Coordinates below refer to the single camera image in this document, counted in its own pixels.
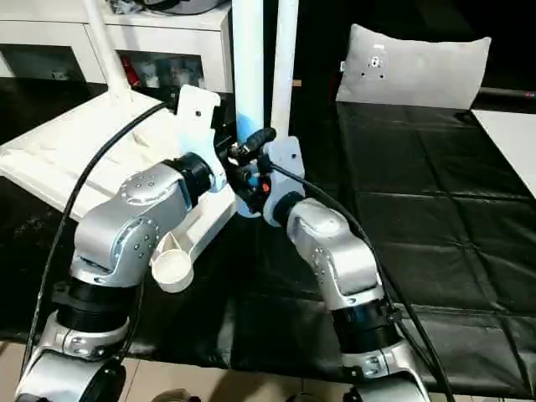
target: white cap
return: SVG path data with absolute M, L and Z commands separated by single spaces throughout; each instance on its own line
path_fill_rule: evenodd
M 152 263 L 152 277 L 163 291 L 183 291 L 193 280 L 192 259 L 179 249 L 164 251 Z

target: black connector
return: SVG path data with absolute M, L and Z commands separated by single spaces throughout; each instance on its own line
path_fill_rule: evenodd
M 270 141 L 276 139 L 276 130 L 271 127 L 261 128 L 254 132 L 243 144 L 229 150 L 229 155 L 236 159 L 252 159 L 258 156 L 260 149 Z
M 292 191 L 281 197 L 274 207 L 274 219 L 276 222 L 286 229 L 292 209 L 303 199 L 304 197 L 296 191 Z
M 332 311 L 333 326 L 343 353 L 366 353 L 400 341 L 396 331 L 399 312 L 387 300 Z
M 105 287 L 71 278 L 57 291 L 58 323 L 81 332 L 108 332 L 123 326 L 136 295 L 136 287 Z
M 199 197 L 210 190 L 212 185 L 210 182 L 210 175 L 212 174 L 210 167 L 195 153 L 189 152 L 179 159 L 168 159 L 162 163 L 183 175 L 192 201 L 192 207 L 198 204 Z

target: black fabric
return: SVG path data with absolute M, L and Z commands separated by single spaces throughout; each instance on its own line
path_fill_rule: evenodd
M 0 80 L 2 142 L 101 87 Z M 459 394 L 533 397 L 536 211 L 527 189 L 467 114 L 293 97 L 307 176 L 363 222 L 415 304 Z M 0 338 L 28 335 L 59 213 L 0 178 Z M 65 279 L 70 222 L 54 262 Z M 48 303 L 46 314 L 52 311 Z M 281 229 L 234 217 L 178 295 L 147 277 L 137 357 L 344 381 L 332 319 Z M 423 369 L 426 383 L 436 388 Z

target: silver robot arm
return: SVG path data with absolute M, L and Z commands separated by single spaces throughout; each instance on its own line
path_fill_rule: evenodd
M 398 314 L 385 298 L 372 250 L 339 212 L 305 198 L 300 183 L 270 169 L 273 162 L 304 176 L 296 138 L 269 142 L 263 153 L 258 160 L 268 158 L 264 166 L 271 183 L 263 215 L 269 224 L 286 229 L 317 279 L 332 314 L 343 367 L 358 384 L 345 401 L 429 402 L 410 345 L 398 334 Z
M 189 153 L 126 180 L 75 233 L 71 280 L 16 391 L 17 402 L 113 401 L 125 370 L 124 343 L 136 288 L 158 241 L 212 186 L 211 170 Z

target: floor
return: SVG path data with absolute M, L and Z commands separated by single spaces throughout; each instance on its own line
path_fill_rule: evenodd
M 0 343 L 0 400 L 12 400 L 17 384 L 23 345 Z M 203 402 L 285 402 L 302 391 L 320 400 L 342 401 L 347 384 L 296 379 L 270 374 L 248 374 L 216 368 L 127 359 L 126 386 L 121 402 L 151 402 L 164 391 L 185 388 Z M 502 402 L 498 399 L 457 396 L 459 402 Z M 443 402 L 441 394 L 432 394 L 431 402 Z

